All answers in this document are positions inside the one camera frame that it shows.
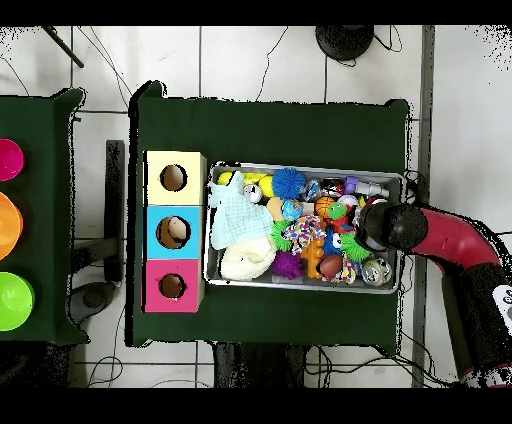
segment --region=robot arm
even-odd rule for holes
[[[494,248],[447,212],[375,203],[363,208],[357,239],[399,249],[443,271],[443,298],[459,378],[473,387],[512,385],[512,286]]]

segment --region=table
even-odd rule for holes
[[[405,100],[362,104],[238,103],[163,98],[158,81],[130,101],[125,340],[378,345],[396,348],[397,293],[346,294],[207,285],[196,314],[143,314],[142,152],[200,151],[218,160],[403,173]]]
[[[21,147],[26,166],[0,183],[23,215],[23,233],[0,271],[30,282],[35,306],[19,328],[0,332],[0,341],[50,341],[76,344],[85,333],[67,316],[71,251],[70,116],[79,107],[81,89],[65,89],[50,98],[0,96],[0,137]]]

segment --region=yellow box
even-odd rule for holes
[[[203,204],[206,159],[201,153],[148,150],[146,159],[150,205]]]

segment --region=metal tray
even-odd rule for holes
[[[219,175],[226,171],[240,171],[240,172],[256,172],[266,173],[273,175],[276,169],[284,168],[280,165],[260,165],[253,163],[229,163],[216,162],[210,167],[208,181],[216,182]],[[354,175],[363,182],[373,182],[382,185],[389,190],[389,200],[392,202],[405,202],[405,179],[394,173],[382,172],[364,172],[364,171],[346,171],[338,169],[325,169],[325,168],[305,168],[295,167],[300,171],[307,180],[316,178],[343,178],[349,175]],[[371,294],[390,294],[393,293],[399,286],[399,272],[398,264],[403,255],[401,251],[391,251],[376,254],[386,260],[392,269],[393,276],[391,280],[380,287],[371,287],[364,283],[361,277],[357,277],[352,284],[345,282],[332,283],[327,281],[309,278],[307,275],[289,280],[286,277],[278,277],[272,274],[269,268],[258,278],[249,281],[227,281],[222,279],[219,275],[218,269],[220,260],[224,250],[215,250],[210,245],[210,231],[213,223],[214,208],[210,206],[210,196],[208,196],[208,208],[206,212],[206,231],[205,231],[205,249],[204,249],[204,279],[210,284],[217,285],[233,285],[233,286],[248,286],[248,287],[267,287],[279,289],[296,289],[296,290],[322,290],[322,291],[336,291],[336,292],[350,292],[350,293],[371,293]]]

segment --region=pink bowl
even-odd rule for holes
[[[12,140],[0,138],[0,181],[14,178],[23,169],[25,158],[20,147]]]

